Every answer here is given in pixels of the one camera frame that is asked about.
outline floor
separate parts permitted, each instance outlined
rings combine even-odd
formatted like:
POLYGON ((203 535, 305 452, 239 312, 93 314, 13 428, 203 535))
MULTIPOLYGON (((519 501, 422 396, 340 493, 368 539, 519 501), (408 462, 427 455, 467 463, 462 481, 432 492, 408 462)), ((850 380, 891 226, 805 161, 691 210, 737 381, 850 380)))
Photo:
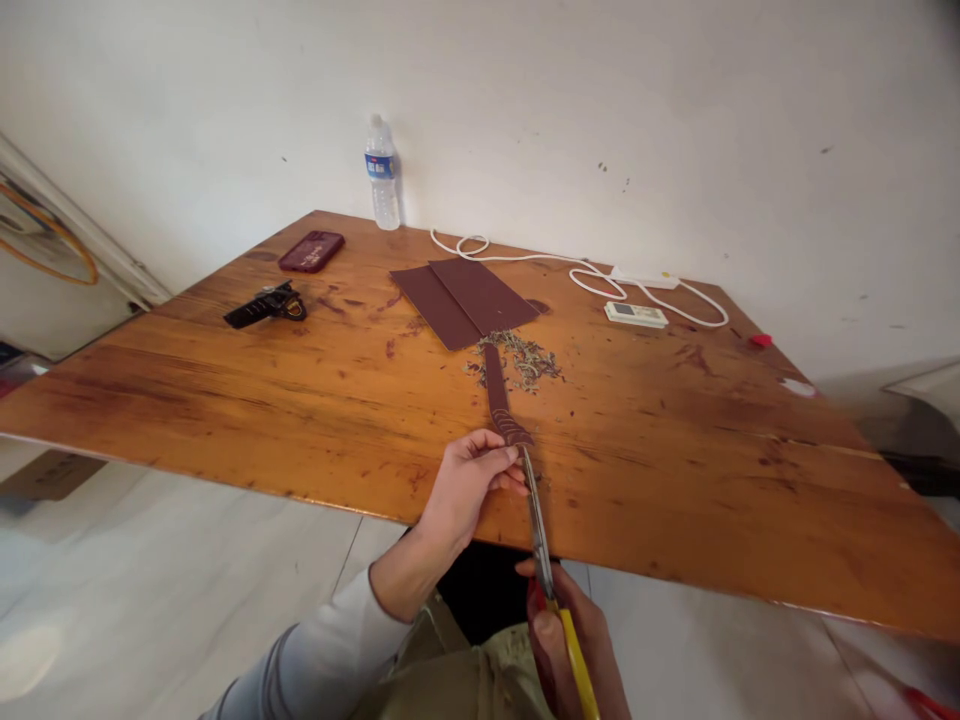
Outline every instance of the floor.
MULTIPOLYGON (((0 716, 190 718, 403 528, 111 464, 0 508, 0 716)), ((595 566, 637 718, 909 718, 960 649, 595 566)))

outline red phone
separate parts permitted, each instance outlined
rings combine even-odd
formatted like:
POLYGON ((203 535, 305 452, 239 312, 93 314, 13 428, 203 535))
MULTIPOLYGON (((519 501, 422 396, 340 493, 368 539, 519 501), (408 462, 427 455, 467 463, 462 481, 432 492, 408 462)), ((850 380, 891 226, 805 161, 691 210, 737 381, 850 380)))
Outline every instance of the red phone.
POLYGON ((314 230, 277 262, 281 270, 320 272, 346 241, 340 233, 314 230))

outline person's right hand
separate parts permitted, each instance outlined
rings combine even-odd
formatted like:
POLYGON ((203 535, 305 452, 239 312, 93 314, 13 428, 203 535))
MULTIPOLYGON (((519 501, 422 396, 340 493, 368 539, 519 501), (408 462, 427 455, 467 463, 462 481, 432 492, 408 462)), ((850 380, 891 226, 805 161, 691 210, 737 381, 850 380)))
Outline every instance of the person's right hand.
MULTIPOLYGON (((551 563, 551 567, 557 600, 560 606, 569 609, 573 616, 580 649, 590 671, 590 681, 593 683, 600 717, 603 720, 629 718, 630 708, 623 692, 623 680, 613 654, 613 641, 610 639, 603 610, 584 594, 559 563, 551 563)), ((517 572, 524 577, 535 577, 536 565, 533 558, 519 563, 517 572)), ((567 655, 563 624, 557 615, 548 610, 538 610, 533 603, 531 596, 527 601, 530 645, 540 673, 544 696, 550 709, 560 720, 582 720, 580 695, 567 655)))

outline person's left hand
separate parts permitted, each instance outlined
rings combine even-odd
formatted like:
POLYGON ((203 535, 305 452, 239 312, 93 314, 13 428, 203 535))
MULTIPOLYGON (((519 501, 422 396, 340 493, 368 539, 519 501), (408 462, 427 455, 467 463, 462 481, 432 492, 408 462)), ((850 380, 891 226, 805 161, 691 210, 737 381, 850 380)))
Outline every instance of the person's left hand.
POLYGON ((454 440, 443 453, 433 492, 418 530, 459 555, 473 539, 480 506, 490 490, 506 488, 527 495, 519 451, 505 447, 503 438, 489 430, 474 430, 454 440))

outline water bottle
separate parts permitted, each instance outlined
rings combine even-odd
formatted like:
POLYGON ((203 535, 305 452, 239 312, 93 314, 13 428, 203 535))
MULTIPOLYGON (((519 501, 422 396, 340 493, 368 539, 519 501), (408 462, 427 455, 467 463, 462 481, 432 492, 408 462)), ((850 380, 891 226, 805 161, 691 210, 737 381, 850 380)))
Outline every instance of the water bottle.
POLYGON ((370 132, 367 134, 367 175, 373 187, 373 217, 381 230, 400 227, 394 152, 390 127, 379 115, 371 115, 370 132))

